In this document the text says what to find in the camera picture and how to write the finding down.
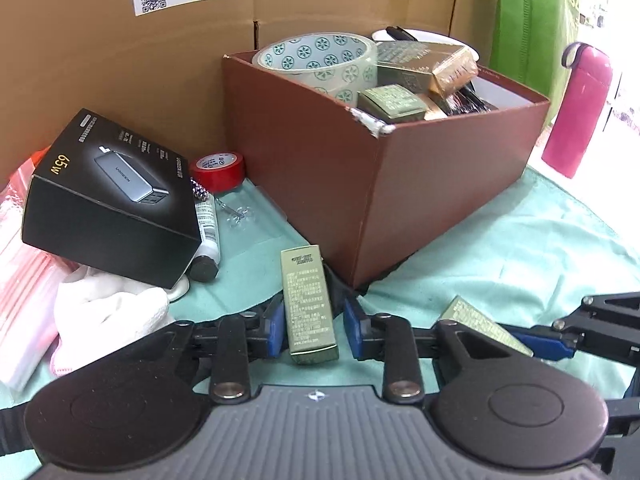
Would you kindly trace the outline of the black charger box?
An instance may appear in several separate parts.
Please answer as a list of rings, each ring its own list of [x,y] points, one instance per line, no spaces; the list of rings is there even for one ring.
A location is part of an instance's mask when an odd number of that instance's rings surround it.
[[[189,163],[83,108],[32,174],[22,240],[93,269],[171,288],[201,245]]]

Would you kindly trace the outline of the red tape roll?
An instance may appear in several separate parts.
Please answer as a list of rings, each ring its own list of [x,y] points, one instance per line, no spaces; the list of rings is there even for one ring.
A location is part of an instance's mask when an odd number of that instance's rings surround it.
[[[237,152],[209,154],[190,163],[190,173],[209,193],[225,193],[245,179],[244,157]]]

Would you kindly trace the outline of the olive green small box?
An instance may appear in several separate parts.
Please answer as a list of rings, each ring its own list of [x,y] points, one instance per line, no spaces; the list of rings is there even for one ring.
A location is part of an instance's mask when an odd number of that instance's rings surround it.
[[[314,365],[337,360],[340,354],[319,246],[282,250],[281,271],[292,361]]]

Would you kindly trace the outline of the white cloth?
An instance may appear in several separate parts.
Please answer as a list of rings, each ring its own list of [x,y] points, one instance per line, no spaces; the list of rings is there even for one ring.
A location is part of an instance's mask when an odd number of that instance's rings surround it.
[[[189,288],[186,276],[163,289],[80,266],[56,292],[51,372],[66,375],[174,322],[169,307]]]

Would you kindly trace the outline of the magenta water bottle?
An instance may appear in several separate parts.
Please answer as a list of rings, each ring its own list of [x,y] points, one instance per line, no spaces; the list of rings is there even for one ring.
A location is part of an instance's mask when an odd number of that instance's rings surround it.
[[[565,48],[561,64],[570,78],[541,159],[573,179],[596,130],[613,69],[605,53],[580,41]]]

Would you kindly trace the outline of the pink white plastic bags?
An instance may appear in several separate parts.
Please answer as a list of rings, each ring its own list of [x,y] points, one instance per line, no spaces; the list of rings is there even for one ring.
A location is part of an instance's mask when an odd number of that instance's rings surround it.
[[[46,153],[31,154],[1,191],[1,385],[14,396],[25,389],[58,336],[56,292],[77,268],[22,240],[30,180]]]

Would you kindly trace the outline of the white marker pen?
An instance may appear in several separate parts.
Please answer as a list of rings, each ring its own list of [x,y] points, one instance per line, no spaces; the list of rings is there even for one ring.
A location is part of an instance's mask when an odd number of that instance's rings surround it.
[[[213,281],[220,267],[221,250],[216,204],[212,196],[195,204],[201,245],[194,254],[186,271],[192,281],[209,283]]]

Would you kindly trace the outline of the silver long carton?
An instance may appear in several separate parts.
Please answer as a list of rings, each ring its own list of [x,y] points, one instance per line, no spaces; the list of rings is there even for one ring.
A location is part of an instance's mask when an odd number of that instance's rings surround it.
[[[399,84],[360,91],[357,107],[388,124],[416,122],[422,120],[427,111],[420,98]]]

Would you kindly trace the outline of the gold brown carton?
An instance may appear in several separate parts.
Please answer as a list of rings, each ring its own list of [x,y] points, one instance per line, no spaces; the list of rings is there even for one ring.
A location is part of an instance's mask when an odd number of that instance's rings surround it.
[[[448,98],[478,75],[472,49],[412,40],[379,41],[378,83]]]

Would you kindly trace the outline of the large cardboard box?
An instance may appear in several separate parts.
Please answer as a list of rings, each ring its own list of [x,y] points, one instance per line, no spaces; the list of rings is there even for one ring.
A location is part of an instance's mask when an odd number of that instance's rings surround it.
[[[1,173],[88,108],[188,157],[226,144],[221,60],[304,32],[388,25],[491,50],[497,0],[1,0]]]

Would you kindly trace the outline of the brown storage box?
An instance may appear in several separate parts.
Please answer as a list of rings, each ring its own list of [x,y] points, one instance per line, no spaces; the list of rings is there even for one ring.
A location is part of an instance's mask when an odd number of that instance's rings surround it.
[[[228,55],[224,126],[247,175],[350,286],[375,280],[518,180],[542,94],[488,68],[486,113],[378,126],[336,99]]]

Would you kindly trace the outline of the green fabric bag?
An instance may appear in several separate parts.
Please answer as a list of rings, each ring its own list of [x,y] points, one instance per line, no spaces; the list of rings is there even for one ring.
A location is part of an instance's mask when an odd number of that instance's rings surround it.
[[[558,114],[568,81],[562,54],[577,40],[579,0],[498,0],[489,67],[550,101]]]

